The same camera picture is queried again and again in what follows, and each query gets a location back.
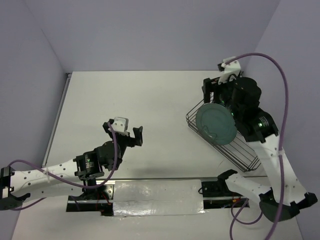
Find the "grey-blue round plate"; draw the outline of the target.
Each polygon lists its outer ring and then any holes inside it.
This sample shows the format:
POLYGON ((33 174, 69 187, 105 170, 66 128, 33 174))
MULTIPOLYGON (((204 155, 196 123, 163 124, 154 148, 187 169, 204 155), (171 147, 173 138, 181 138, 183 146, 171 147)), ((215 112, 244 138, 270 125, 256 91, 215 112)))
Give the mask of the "grey-blue round plate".
POLYGON ((217 103, 202 105, 196 112, 195 125, 200 135, 213 145, 228 145, 237 135, 232 114, 217 103))

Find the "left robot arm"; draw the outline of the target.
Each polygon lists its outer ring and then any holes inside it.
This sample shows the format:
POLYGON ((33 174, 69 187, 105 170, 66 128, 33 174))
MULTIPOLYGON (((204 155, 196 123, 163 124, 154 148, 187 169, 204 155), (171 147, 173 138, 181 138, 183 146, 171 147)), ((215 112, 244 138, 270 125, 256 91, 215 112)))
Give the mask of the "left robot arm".
POLYGON ((77 200, 91 200, 107 196, 106 182, 118 170, 127 148, 142 146, 143 127, 133 128, 134 136, 128 132, 127 118, 116 117, 103 124, 111 138, 101 146, 87 151, 66 162, 53 166, 32 166, 31 170, 18 171, 11 164, 0 170, 0 209, 21 211, 23 203, 34 204, 49 197, 70 196, 77 200), (97 179, 109 172, 102 183, 97 179))

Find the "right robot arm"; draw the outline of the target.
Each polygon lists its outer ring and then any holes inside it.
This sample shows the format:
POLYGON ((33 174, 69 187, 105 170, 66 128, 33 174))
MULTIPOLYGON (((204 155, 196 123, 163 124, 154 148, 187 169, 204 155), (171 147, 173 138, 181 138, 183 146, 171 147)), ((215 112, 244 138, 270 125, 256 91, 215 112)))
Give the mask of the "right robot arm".
POLYGON ((240 133, 260 160, 270 186, 260 186, 244 179, 235 170, 222 174, 218 192, 231 192, 254 201, 271 222, 292 219, 318 199, 298 180, 285 151, 280 147, 280 133, 272 116, 259 107, 262 90, 249 77, 219 83, 217 78, 203 81, 203 106, 196 113, 200 134, 215 145, 231 143, 240 133))

